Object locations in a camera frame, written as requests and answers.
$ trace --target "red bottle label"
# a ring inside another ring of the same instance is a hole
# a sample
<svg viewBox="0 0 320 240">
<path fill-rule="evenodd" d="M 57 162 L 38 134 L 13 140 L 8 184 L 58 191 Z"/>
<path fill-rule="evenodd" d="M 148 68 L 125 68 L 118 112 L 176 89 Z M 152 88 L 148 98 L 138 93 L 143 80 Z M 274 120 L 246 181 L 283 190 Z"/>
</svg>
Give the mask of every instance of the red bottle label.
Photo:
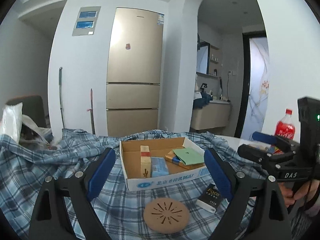
<svg viewBox="0 0 320 240">
<path fill-rule="evenodd" d="M 280 135 L 288 139 L 293 139 L 295 131 L 296 129 L 293 125 L 283 123 L 280 121 L 276 127 L 275 135 Z"/>
</svg>

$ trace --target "gold refrigerator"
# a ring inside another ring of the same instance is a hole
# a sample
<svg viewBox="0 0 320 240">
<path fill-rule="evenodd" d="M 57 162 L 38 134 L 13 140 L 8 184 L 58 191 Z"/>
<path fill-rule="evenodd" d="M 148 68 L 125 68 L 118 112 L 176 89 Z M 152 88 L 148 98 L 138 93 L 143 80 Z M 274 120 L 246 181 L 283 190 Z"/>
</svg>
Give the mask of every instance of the gold refrigerator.
<svg viewBox="0 0 320 240">
<path fill-rule="evenodd" d="M 107 70 L 108 136 L 157 129 L 164 15 L 117 8 Z"/>
</svg>

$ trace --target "striped fabric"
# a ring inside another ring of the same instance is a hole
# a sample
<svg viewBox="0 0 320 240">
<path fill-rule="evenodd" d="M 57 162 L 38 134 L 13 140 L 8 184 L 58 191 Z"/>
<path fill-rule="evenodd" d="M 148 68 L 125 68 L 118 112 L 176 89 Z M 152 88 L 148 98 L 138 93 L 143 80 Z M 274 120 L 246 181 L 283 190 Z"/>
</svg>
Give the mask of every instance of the striped fabric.
<svg viewBox="0 0 320 240">
<path fill-rule="evenodd" d="M 243 171 L 254 178 L 264 178 L 261 167 L 244 158 L 228 146 L 225 140 L 211 133 L 170 133 L 152 130 L 123 138 L 100 137 L 83 130 L 63 130 L 57 151 L 31 151 L 16 144 L 7 135 L 0 135 L 0 208 L 13 229 L 22 239 L 28 239 L 28 229 L 33 206 L 41 184 L 46 176 L 70 177 L 76 171 L 85 170 L 106 147 L 117 155 L 113 167 L 99 197 L 92 206 L 112 239 L 188 239 L 207 240 L 223 216 L 228 203 L 223 200 L 217 212 L 211 214 L 195 205 L 196 199 L 212 183 L 210 175 L 169 187 L 128 192 L 119 158 L 119 141 L 157 138 L 187 137 L 203 149 L 214 148 L 221 158 L 228 161 L 236 171 Z M 152 231 L 143 220 L 143 209 L 155 198 L 170 197 L 184 203 L 190 211 L 187 227 L 175 234 L 163 235 Z M 66 199 L 71 224 L 76 236 L 84 239 L 71 201 Z M 250 200 L 241 222 L 240 234 L 248 225 L 254 200 Z M 307 228 L 309 220 L 304 221 Z"/>
</svg>

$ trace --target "hand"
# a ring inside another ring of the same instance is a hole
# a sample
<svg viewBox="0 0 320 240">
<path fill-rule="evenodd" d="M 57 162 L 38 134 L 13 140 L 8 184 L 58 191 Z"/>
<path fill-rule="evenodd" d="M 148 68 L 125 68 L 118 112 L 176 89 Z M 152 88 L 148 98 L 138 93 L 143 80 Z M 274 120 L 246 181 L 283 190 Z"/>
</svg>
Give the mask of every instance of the hand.
<svg viewBox="0 0 320 240">
<path fill-rule="evenodd" d="M 320 183 L 320 181 L 316 180 L 316 179 L 314 179 L 312 181 L 310 192 L 307 197 L 307 202 L 310 201 L 315 196 L 317 189 L 318 189 L 318 186 L 319 186 L 319 183 Z M 304 197 L 308 193 L 309 185 L 310 185 L 310 181 L 307 181 L 305 184 L 303 184 L 302 187 L 299 188 L 299 190 L 294 194 L 293 198 L 295 200 L 298 200 L 298 199 Z"/>
<path fill-rule="evenodd" d="M 296 200 L 293 198 L 293 191 L 291 189 L 285 187 L 283 182 L 278 183 L 278 185 L 281 190 L 281 194 L 284 198 L 285 206 L 289 207 L 290 205 L 293 205 L 296 202 Z"/>
</svg>

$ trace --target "open cardboard box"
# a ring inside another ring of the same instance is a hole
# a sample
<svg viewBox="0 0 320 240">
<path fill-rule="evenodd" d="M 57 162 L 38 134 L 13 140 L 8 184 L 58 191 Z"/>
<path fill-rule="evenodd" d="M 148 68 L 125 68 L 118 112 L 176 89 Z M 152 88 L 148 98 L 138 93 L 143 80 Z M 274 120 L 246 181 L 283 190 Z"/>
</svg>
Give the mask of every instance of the open cardboard box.
<svg viewBox="0 0 320 240">
<path fill-rule="evenodd" d="M 126 186 L 129 191 L 138 191 L 159 187 L 166 187 L 188 180 L 197 179 L 209 174 L 207 167 L 200 164 L 199 168 L 187 170 L 178 165 L 166 161 L 169 175 L 155 178 L 140 178 L 140 146 L 148 145 L 151 157 L 164 157 L 173 149 L 192 148 L 201 155 L 204 150 L 194 142 L 185 137 L 135 140 L 120 142 L 120 158 L 126 180 Z"/>
</svg>

